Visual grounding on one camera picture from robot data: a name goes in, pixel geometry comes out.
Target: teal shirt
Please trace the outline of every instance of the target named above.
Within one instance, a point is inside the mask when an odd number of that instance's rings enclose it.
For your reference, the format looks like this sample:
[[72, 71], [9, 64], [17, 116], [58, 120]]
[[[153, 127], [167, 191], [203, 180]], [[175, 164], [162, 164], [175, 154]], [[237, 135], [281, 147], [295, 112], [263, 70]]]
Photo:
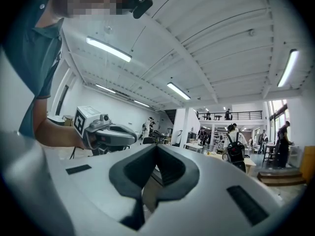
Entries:
[[45, 28], [35, 27], [47, 3], [48, 0], [29, 0], [3, 41], [11, 65], [34, 94], [19, 130], [32, 138], [34, 102], [50, 97], [52, 79], [61, 58], [63, 19]]

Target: metal railing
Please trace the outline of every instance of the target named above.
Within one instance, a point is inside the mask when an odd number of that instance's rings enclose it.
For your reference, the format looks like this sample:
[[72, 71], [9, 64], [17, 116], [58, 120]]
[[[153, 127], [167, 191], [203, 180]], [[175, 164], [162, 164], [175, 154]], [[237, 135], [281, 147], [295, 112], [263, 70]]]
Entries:
[[207, 112], [196, 113], [199, 120], [255, 120], [262, 119], [262, 111], [249, 112], [224, 112], [224, 113], [210, 113]]

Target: ceiling light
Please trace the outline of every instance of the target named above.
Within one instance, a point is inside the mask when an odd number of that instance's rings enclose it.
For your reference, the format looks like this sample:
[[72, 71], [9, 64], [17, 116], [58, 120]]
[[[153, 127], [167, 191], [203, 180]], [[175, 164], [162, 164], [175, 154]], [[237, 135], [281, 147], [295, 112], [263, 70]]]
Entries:
[[177, 86], [175, 86], [173, 83], [168, 83], [167, 86], [170, 89], [173, 89], [175, 92], [177, 92], [182, 98], [184, 98], [185, 100], [190, 100], [190, 97], [185, 94], [182, 90], [180, 90]]
[[284, 69], [283, 75], [281, 76], [281, 79], [278, 83], [279, 88], [283, 87], [285, 85], [285, 82], [288, 79], [288, 77], [290, 76], [290, 73], [294, 67], [294, 64], [297, 60], [298, 55], [299, 55], [299, 51], [297, 51], [295, 49], [290, 51], [289, 59], [286, 63], [286, 67]]
[[148, 107], [148, 108], [150, 107], [150, 106], [148, 106], [147, 104], [141, 103], [141, 102], [139, 102], [139, 101], [137, 101], [137, 100], [134, 100], [134, 102], [135, 102], [135, 103], [138, 103], [138, 104], [141, 104], [141, 105], [143, 105], [143, 106], [146, 106], [146, 107]]
[[110, 91], [110, 92], [112, 92], [112, 93], [116, 93], [116, 92], [112, 91], [111, 89], [108, 89], [108, 88], [105, 88], [105, 87], [100, 86], [99, 84], [96, 84], [96, 86], [99, 87], [99, 88], [101, 88], [101, 89]]
[[100, 48], [100, 49], [102, 49], [104, 51], [107, 51], [107, 52], [109, 52], [109, 53], [111, 53], [111, 54], [113, 54], [113, 55], [115, 55], [115, 56], [117, 56], [117, 57], [127, 61], [127, 62], [130, 62], [130, 60], [132, 58], [132, 56], [130, 56], [129, 54], [127, 54], [127, 53], [125, 53], [125, 52], [115, 48], [114, 46], [111, 46], [110, 44], [107, 44], [107, 43], [102, 42], [100, 40], [97, 40], [95, 38], [92, 38], [92, 37], [88, 36], [86, 38], [86, 41], [87, 41], [88, 44], [93, 45], [95, 47], [98, 47], [98, 48]]

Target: step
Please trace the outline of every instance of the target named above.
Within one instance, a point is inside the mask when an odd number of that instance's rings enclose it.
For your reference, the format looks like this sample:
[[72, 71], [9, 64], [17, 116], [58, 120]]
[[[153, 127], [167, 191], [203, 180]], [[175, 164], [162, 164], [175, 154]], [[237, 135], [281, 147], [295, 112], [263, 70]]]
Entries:
[[305, 183], [305, 179], [302, 177], [293, 177], [293, 178], [262, 178], [260, 180], [267, 186], [290, 186], [290, 185], [298, 185]]
[[259, 172], [257, 178], [295, 178], [301, 177], [302, 173], [299, 171], [279, 171], [279, 172]]

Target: stair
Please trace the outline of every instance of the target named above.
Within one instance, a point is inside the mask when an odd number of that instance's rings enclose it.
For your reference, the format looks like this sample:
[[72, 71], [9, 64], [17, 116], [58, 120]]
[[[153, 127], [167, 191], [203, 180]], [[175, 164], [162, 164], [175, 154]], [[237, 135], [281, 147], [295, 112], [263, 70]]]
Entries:
[[290, 186], [306, 182], [299, 171], [259, 172], [257, 178], [267, 186]]
[[167, 116], [169, 117], [169, 119], [171, 120], [171, 122], [174, 124], [175, 116], [176, 116], [176, 109], [165, 110], [165, 112]]

